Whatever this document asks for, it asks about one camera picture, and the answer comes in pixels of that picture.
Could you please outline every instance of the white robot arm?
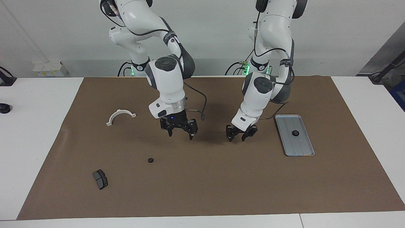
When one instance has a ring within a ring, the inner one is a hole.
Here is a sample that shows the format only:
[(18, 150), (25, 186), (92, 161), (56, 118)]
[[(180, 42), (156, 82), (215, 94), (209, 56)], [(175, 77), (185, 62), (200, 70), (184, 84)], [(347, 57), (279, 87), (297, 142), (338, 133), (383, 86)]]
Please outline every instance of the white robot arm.
[[(183, 80), (190, 78), (195, 64), (184, 49), (176, 33), (167, 22), (150, 10), (152, 0), (101, 0), (106, 16), (119, 17), (125, 26), (110, 29), (110, 39), (124, 47), (131, 56), (136, 75), (145, 75), (150, 86), (160, 97), (149, 105), (161, 128), (172, 136), (174, 128), (188, 132), (190, 140), (197, 133), (195, 119), (188, 120), (185, 112)], [(150, 37), (159, 37), (172, 52), (171, 55), (150, 61), (145, 47), (138, 43)]]
[[(249, 28), (254, 54), (242, 89), (244, 101), (232, 119), (233, 125), (226, 126), (229, 141), (239, 133), (243, 133), (242, 141), (253, 136), (257, 131), (255, 124), (269, 101), (283, 103), (290, 96), (294, 76), (294, 40), (290, 24), (291, 19), (303, 14), (306, 5), (307, 0), (257, 0), (258, 20)], [(278, 77), (265, 74), (272, 51), (281, 58)]]

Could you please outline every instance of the metal tray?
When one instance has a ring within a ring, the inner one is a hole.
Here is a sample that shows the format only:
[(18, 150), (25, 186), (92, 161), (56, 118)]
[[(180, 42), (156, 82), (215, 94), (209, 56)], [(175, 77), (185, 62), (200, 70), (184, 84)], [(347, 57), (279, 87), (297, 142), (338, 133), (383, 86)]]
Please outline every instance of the metal tray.
[[(301, 116), (276, 115), (275, 120), (287, 156), (315, 155)], [(293, 131), (298, 131), (299, 135), (294, 136)]]

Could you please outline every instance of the semicircular bracket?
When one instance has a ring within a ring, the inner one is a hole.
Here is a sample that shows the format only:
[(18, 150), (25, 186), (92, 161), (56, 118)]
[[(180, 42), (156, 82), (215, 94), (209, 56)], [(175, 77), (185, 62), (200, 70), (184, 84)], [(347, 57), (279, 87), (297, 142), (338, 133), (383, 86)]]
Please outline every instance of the semicircular bracket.
[(118, 115), (120, 115), (120, 114), (129, 114), (132, 118), (134, 118), (134, 117), (136, 117), (136, 114), (135, 113), (132, 113), (132, 112), (130, 112), (130, 111), (128, 111), (128, 110), (121, 110), (121, 109), (118, 109), (116, 112), (114, 112), (111, 116), (110, 116), (110, 121), (107, 123), (107, 126), (111, 126), (111, 125), (113, 125), (113, 120), (114, 120), (114, 118), (116, 117), (116, 116), (118, 116)]

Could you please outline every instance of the power outlet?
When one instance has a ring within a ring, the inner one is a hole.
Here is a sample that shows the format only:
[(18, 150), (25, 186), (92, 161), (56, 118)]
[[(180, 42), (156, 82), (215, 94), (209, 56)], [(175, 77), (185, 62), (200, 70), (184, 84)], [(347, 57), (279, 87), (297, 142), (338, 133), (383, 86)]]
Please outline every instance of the power outlet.
[(66, 77), (68, 74), (62, 62), (34, 63), (32, 71), (37, 77)]

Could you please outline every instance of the white table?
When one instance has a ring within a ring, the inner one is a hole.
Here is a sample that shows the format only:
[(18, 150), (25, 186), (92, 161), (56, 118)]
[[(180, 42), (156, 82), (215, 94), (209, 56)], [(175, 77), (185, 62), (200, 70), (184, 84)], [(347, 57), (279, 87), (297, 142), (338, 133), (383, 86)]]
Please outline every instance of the white table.
[[(0, 227), (405, 227), (403, 211), (14, 221), (82, 80), (83, 78), (20, 78), (12, 87), (0, 87), (0, 102), (14, 105), (11, 113), (0, 114)], [(383, 86), (371, 84), (368, 78), (333, 77), (333, 81), (404, 200), (405, 113)]]

